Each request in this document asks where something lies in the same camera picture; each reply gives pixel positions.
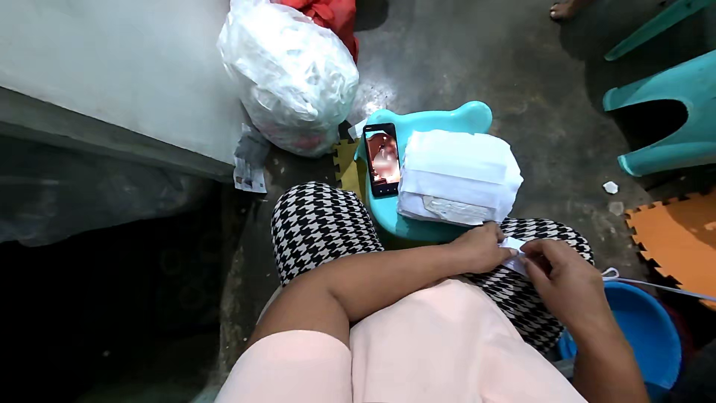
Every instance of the smartphone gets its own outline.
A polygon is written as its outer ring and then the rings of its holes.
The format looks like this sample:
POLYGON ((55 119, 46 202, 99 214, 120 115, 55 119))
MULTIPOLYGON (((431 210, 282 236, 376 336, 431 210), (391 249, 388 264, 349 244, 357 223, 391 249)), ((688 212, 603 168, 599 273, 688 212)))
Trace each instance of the smartphone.
POLYGON ((368 156, 370 189, 374 197, 398 193, 400 157, 395 125, 380 123, 363 127, 363 141, 368 156))

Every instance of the hand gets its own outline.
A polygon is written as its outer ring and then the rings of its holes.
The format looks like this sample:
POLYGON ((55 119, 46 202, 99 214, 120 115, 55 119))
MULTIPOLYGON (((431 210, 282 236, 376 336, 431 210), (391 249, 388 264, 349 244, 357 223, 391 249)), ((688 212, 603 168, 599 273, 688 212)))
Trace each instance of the hand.
POLYGON ((580 338, 616 326, 601 274, 566 242, 534 240, 521 249, 527 274, 544 304, 578 344, 580 338))
POLYGON ((451 262, 455 274, 489 272, 505 260, 517 256, 517 251, 500 247, 505 239, 494 221, 475 227, 446 245, 452 249, 451 262))

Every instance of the houndstooth pants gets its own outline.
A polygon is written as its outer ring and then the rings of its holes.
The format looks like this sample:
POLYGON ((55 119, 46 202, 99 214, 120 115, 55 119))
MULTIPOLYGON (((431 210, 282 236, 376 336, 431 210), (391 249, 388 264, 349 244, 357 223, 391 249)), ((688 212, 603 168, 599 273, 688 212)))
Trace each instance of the houndstooth pants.
MULTIPOLYGON (((549 219, 505 219, 506 237, 523 241, 563 240, 590 263, 587 241, 574 229, 549 219)), ((368 211, 356 194, 327 184, 309 182, 290 188, 271 218, 274 257, 283 286, 325 262, 356 253, 384 250, 368 211)), ((483 274, 464 275, 482 288, 505 313, 524 341, 540 352, 557 341, 563 326, 549 313, 532 283, 499 266, 483 274)))

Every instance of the teal plastic chair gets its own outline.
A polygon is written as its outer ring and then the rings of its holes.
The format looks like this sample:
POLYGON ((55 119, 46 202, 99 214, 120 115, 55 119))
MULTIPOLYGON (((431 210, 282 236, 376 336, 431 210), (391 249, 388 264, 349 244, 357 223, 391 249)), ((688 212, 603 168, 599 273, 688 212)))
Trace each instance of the teal plastic chair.
POLYGON ((604 59, 609 61, 617 60, 624 56, 627 52, 631 52, 635 47, 643 44, 649 39, 657 36, 661 32, 667 30, 672 25, 683 20, 696 11, 713 4, 716 0, 677 0, 671 6, 668 6, 659 15, 652 18, 649 22, 642 25, 634 31, 625 40, 621 41, 617 46, 612 48, 609 53, 604 55, 604 59))
MULTIPOLYGON (((405 146, 413 131, 431 131, 441 129, 454 132, 487 133, 492 124, 492 111, 479 101, 471 101, 455 110, 431 110, 425 112, 397 115, 389 110, 381 109, 370 115, 366 124, 395 124, 398 142, 400 166, 405 157, 405 146)), ((354 158, 366 161, 365 144, 356 149, 354 158)), ((415 241, 448 242, 464 233, 469 228, 442 222, 420 221, 404 217, 397 213, 397 196, 374 197, 370 191, 370 179, 366 178, 366 195, 373 217, 391 234, 415 241)))
POLYGON ((651 100, 678 100, 686 123, 663 140, 618 157, 632 176, 716 163, 716 50, 604 94, 604 110, 651 100))

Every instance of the chair leg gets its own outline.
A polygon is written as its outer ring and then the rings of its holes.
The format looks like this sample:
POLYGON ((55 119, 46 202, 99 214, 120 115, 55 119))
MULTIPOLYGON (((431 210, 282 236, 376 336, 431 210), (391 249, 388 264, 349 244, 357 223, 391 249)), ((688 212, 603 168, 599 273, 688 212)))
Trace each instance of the chair leg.
POLYGON ((604 59, 613 61, 631 52, 635 47, 657 36, 670 26, 703 9, 716 0, 677 0, 667 9, 634 31, 625 40, 612 48, 604 59))
POLYGON ((632 176, 643 176, 666 171, 667 169, 716 163, 716 142, 700 141, 663 146, 656 143, 619 156, 617 160, 621 168, 632 176))

